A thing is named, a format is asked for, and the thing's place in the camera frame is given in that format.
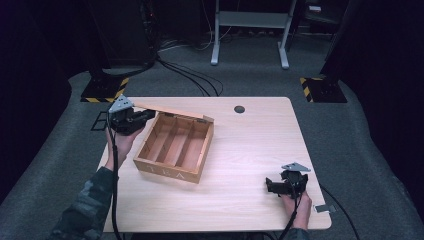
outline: cable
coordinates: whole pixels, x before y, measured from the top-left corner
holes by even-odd
[[[216,94],[217,97],[220,96],[221,93],[223,92],[223,89],[224,88],[223,88],[222,82],[219,81],[219,80],[217,80],[217,79],[215,79],[215,78],[212,78],[212,77],[207,76],[205,74],[202,74],[200,72],[196,72],[196,71],[194,71],[194,70],[192,70],[192,69],[190,69],[188,67],[185,67],[185,66],[182,66],[182,65],[179,65],[179,64],[176,64],[176,63],[171,63],[171,62],[163,61],[159,57],[157,58],[157,61],[160,64],[162,64],[162,66],[164,66],[165,68],[167,68],[167,69],[169,69],[169,70],[171,70],[173,72],[176,72],[176,73],[180,74],[181,76],[189,79],[191,82],[193,82],[197,86],[197,88],[199,88],[199,90],[201,91],[201,93],[202,93],[203,96],[205,96],[205,94],[206,94],[207,96],[210,97],[211,94],[202,85],[200,85],[193,77],[199,78],[199,79],[205,81],[208,85],[210,85],[213,88],[213,90],[214,90],[214,92],[215,92],[215,94]],[[217,81],[221,85],[221,91],[218,92],[218,90],[216,89],[216,87],[209,80],[207,80],[206,78],[204,78],[202,76],[199,76],[199,74],[200,75],[203,75],[205,77],[209,77],[209,78]]]
[[[319,184],[319,186],[320,186],[320,188],[322,189],[322,190],[324,190],[336,203],[337,203],[337,205],[340,207],[340,209],[343,211],[343,213],[346,215],[346,218],[347,218],[347,220],[349,221],[349,223],[350,223],[350,226],[352,226],[352,229],[353,229],[353,232],[355,233],[355,236],[356,236],[356,239],[358,239],[358,240],[360,240],[360,238],[359,238],[359,234],[358,234],[358,232],[357,232],[357,230],[356,230],[356,228],[355,228],[355,225],[353,224],[353,221],[352,221],[352,219],[350,219],[350,216],[349,216],[349,214],[347,214],[347,212],[346,212],[346,210],[343,208],[343,206],[339,203],[339,201],[337,201],[337,199],[324,187],[324,186],[322,186],[321,185],[321,183]]]
[[[289,220],[289,222],[287,223],[287,225],[286,225],[286,228],[283,230],[283,232],[281,233],[281,235],[280,235],[280,237],[278,238],[278,240],[283,240],[283,238],[286,236],[286,234],[289,232],[289,230],[290,230],[290,227],[293,225],[293,222],[294,222],[294,219],[296,218],[296,215],[297,215],[297,208],[299,207],[299,204],[300,204],[300,201],[302,201],[302,195],[300,195],[300,197],[299,197],[299,202],[297,202],[297,193],[296,193],[296,190],[294,189],[294,186],[293,186],[293,183],[292,183],[292,181],[290,180],[290,177],[287,177],[287,180],[289,181],[289,183],[290,183],[290,186],[292,187],[292,192],[293,192],[293,194],[294,194],[294,210],[293,210],[293,213],[292,213],[292,215],[291,215],[291,217],[290,217],[290,220]]]
[[[112,226],[113,226],[113,232],[115,233],[116,239],[121,240],[121,236],[118,230],[118,225],[116,223],[116,206],[118,203],[118,148],[115,142],[115,135],[112,133],[112,130],[110,127],[109,118],[110,118],[109,111],[107,111],[106,124],[107,124],[107,130],[109,132],[109,136],[112,142],[112,150],[113,150]]]

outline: gray carpet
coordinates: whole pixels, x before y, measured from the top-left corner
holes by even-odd
[[[280,66],[277,41],[256,37],[234,38],[222,43],[218,66],[210,65],[212,46],[203,51],[191,47],[172,48],[159,55],[165,61],[218,79],[224,85],[221,96],[290,98],[320,183],[344,206],[361,239],[424,239],[423,223],[402,184],[370,139],[355,94],[340,82],[348,103],[306,101],[299,78],[319,77],[329,47],[328,39],[297,36],[288,53],[289,70]],[[69,79],[73,92],[67,109],[0,207],[0,239],[43,239],[95,172],[106,140],[104,132],[90,129],[97,114],[109,104],[80,102],[89,80],[88,73]],[[206,84],[203,86],[213,93]],[[202,96],[193,83],[160,64],[131,77],[124,94]],[[332,226],[328,230],[310,232],[312,239],[355,239],[346,216],[332,198],[325,193],[324,197],[338,211],[331,214]],[[234,236],[240,235],[201,237],[234,239]],[[104,239],[114,237],[105,234]]]

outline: table top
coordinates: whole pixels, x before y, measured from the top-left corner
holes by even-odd
[[[292,104],[285,97],[137,97],[131,101],[201,113],[215,119],[199,184],[139,172],[133,162],[146,130],[119,170],[117,224],[121,232],[282,230],[289,219],[265,178],[281,182],[281,166],[311,169],[307,191],[325,204]],[[244,113],[234,108],[243,106]],[[153,121],[148,121],[146,128]],[[107,160],[107,147],[99,166]],[[113,231],[109,214],[105,232]],[[331,226],[312,210],[309,229]]]

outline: human arm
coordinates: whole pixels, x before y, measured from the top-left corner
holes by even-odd
[[[118,168],[125,161],[136,136],[142,129],[131,135],[115,135],[118,149]],[[84,184],[72,205],[67,208],[56,223],[47,239],[100,239],[110,208],[113,189],[112,140],[108,140],[106,164]]]
[[[295,200],[288,195],[281,195],[284,204],[284,210],[287,216],[291,216],[295,209]],[[298,208],[296,218],[293,221],[291,229],[287,233],[287,240],[309,240],[308,223],[311,216],[312,200],[305,191],[301,197],[297,199]]]

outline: black wall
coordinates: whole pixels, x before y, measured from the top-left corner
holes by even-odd
[[[74,59],[57,52],[67,42],[57,28],[61,18],[57,26],[48,25],[41,16],[49,5],[30,6],[22,1],[2,1],[0,6],[0,201],[37,154],[71,94],[67,80]]]
[[[355,2],[357,11],[323,72],[339,76],[356,93],[373,141],[424,219],[422,2]]]

